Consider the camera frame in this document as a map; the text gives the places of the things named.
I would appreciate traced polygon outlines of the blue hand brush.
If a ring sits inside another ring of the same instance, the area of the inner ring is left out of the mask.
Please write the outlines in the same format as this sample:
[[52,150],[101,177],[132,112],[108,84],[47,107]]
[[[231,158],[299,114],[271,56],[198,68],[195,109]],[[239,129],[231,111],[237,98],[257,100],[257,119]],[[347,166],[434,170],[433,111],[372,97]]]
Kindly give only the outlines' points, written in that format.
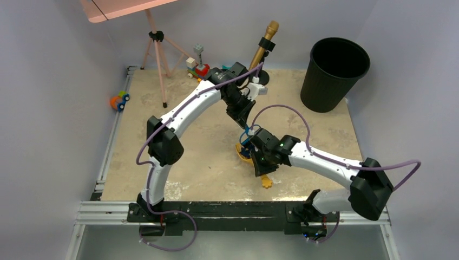
[[244,156],[249,156],[250,152],[254,149],[254,146],[250,143],[249,139],[254,134],[253,128],[249,125],[244,127],[244,132],[239,138],[239,153]]

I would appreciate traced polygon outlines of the yellow slotted plastic scoop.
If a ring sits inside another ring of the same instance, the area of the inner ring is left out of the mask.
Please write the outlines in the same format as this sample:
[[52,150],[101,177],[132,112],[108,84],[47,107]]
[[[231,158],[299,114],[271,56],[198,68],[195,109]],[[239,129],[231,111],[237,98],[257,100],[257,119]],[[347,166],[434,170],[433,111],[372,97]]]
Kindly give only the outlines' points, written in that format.
[[[253,160],[250,157],[250,155],[248,154],[248,149],[244,148],[243,145],[241,145],[241,144],[236,144],[235,145],[235,149],[236,149],[236,152],[237,152],[239,158],[242,161],[244,161],[246,163],[249,163],[252,166],[254,166]],[[260,180],[261,180],[261,185],[262,185],[263,188],[269,189],[269,188],[272,187],[273,182],[267,175],[261,175],[260,176]]]

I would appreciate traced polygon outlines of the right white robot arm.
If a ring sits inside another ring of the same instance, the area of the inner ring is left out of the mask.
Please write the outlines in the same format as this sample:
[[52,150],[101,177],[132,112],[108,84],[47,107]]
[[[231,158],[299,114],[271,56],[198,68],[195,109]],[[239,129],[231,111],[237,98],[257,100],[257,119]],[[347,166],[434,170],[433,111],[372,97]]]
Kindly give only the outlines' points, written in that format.
[[341,185],[333,191],[314,190],[304,204],[305,216],[317,220],[332,211],[354,211],[368,220],[379,220],[394,186],[378,161],[354,160],[320,154],[291,135],[278,139],[261,128],[248,138],[256,176],[275,172],[279,165],[303,168]]

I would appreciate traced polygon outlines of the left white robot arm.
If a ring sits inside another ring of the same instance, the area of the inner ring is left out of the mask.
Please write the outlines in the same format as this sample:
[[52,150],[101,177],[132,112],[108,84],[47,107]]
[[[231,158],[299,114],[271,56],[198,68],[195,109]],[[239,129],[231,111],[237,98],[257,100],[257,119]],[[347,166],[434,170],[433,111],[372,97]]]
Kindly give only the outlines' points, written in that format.
[[247,128],[247,119],[255,105],[257,93],[243,90],[241,84],[256,74],[261,65],[247,70],[235,63],[236,71],[212,68],[198,86],[175,108],[157,118],[147,120],[146,141],[138,151],[135,163],[147,165],[147,179],[137,197],[140,214],[153,222],[164,214],[181,214],[181,210],[164,210],[165,186],[172,166],[184,154],[181,137],[188,127],[207,109],[219,101],[226,105],[228,115],[242,129]]

